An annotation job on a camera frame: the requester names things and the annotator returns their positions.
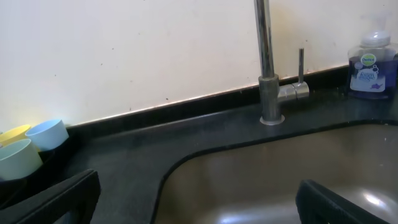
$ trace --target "black tray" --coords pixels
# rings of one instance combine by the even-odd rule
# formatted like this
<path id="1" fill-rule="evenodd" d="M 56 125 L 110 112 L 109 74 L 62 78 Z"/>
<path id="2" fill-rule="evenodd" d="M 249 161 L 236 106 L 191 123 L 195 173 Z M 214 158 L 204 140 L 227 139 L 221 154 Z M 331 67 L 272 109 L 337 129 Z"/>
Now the black tray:
<path id="1" fill-rule="evenodd" d="M 33 174 L 21 179 L 0 182 L 0 210 L 56 184 L 58 175 L 79 148 L 81 148 L 81 139 L 77 134 L 73 134 L 59 147 L 39 152 L 43 165 Z"/>

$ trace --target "green logo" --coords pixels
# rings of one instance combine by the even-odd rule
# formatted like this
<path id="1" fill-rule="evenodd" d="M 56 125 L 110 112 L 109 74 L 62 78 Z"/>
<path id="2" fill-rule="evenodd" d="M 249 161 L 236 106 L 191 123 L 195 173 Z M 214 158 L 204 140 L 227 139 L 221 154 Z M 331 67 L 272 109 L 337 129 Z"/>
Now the green logo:
<path id="1" fill-rule="evenodd" d="M 361 63 L 365 66 L 371 66 L 376 63 L 376 56 L 374 54 L 364 54 L 361 57 Z"/>

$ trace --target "yellow cup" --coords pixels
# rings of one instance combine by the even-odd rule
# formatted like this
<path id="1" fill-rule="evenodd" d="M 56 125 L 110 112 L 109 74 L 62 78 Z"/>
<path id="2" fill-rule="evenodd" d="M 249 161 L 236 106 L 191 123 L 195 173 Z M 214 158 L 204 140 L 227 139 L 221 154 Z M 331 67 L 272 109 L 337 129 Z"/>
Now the yellow cup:
<path id="1" fill-rule="evenodd" d="M 22 125 L 0 134 L 0 147 L 7 146 L 21 139 L 26 139 L 25 133 L 30 129 L 30 125 Z"/>

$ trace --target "cup rim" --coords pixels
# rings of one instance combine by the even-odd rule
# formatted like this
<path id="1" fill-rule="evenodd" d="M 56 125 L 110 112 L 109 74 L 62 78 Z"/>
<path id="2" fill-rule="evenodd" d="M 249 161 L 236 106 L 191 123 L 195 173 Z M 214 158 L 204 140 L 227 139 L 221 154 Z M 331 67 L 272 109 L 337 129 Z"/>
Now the cup rim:
<path id="1" fill-rule="evenodd" d="M 15 154 L 21 152 L 21 151 L 24 150 L 29 144 L 32 143 L 32 140 L 30 140 L 30 139 L 21 139 L 21 140 L 18 140 L 18 141 L 16 141 L 16 142 L 13 142 L 13 143 L 11 143 L 11 144 L 9 144 L 9 145 L 7 145 L 7 146 L 2 147 L 0 150 L 2 151 L 2 150 L 4 150 L 4 149 L 6 149 L 7 147 L 11 147 L 13 144 L 16 144 L 16 143 L 18 143 L 18 142 L 26 142 L 27 144 L 24 145 L 24 147 L 21 147 L 18 151 L 14 152 L 13 154 L 11 154 L 11 155 L 9 155 L 9 156 L 7 156 L 7 157 L 4 157 L 4 158 L 2 158 L 2 159 L 0 158 L 0 161 L 3 161 L 3 160 L 5 160 L 5 159 L 8 159 L 8 158 L 10 158 L 11 156 L 13 156 L 13 155 L 15 155 Z"/>
<path id="2" fill-rule="evenodd" d="M 22 129 L 22 128 L 23 128 L 23 131 L 21 131 L 20 133 L 15 134 L 12 137 L 8 137 L 7 136 L 9 133 L 11 133 L 11 132 L 13 132 L 13 131 L 15 131 L 17 129 Z M 8 139 L 12 139 L 12 138 L 22 134 L 23 132 L 28 131 L 30 128 L 31 128 L 31 126 L 29 124 L 24 124 L 24 125 L 18 126 L 16 128 L 12 128 L 12 129 L 6 131 L 5 133 L 0 134 L 0 141 L 6 141 Z"/>
<path id="3" fill-rule="evenodd" d="M 42 132 L 44 132 L 44 131 L 47 131 L 48 129 L 50 129 L 50 128 L 56 126 L 56 125 L 59 124 L 60 122 L 62 122 L 61 119 L 51 119 L 51 120 L 48 120 L 48 121 L 44 121 L 43 123 L 40 123 L 40 124 L 34 126 L 33 128 L 30 128 L 30 129 L 25 133 L 25 135 L 26 135 L 27 137 L 29 137 L 29 136 L 33 136 L 33 135 L 36 135 L 36 134 L 40 134 L 40 133 L 42 133 Z M 39 129 L 39 128 L 41 128 L 42 126 L 44 126 L 44 125 L 46 125 L 46 124 L 49 124 L 49 123 L 52 123 L 52 125 L 50 125 L 49 127 L 45 128 L 45 129 L 43 129 L 43 130 L 41 130 L 41 131 L 36 131 L 36 129 Z"/>

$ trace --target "backsplash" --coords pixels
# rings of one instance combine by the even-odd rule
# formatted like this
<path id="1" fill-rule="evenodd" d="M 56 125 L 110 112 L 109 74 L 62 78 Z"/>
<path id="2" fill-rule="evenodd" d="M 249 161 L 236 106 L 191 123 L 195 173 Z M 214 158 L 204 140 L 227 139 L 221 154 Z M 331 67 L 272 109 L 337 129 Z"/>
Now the backsplash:
<path id="1" fill-rule="evenodd" d="M 396 0 L 271 0 L 275 72 L 348 64 L 367 24 Z M 387 30 L 398 42 L 398 13 Z M 0 131 L 76 125 L 257 84 L 252 0 L 0 2 Z"/>

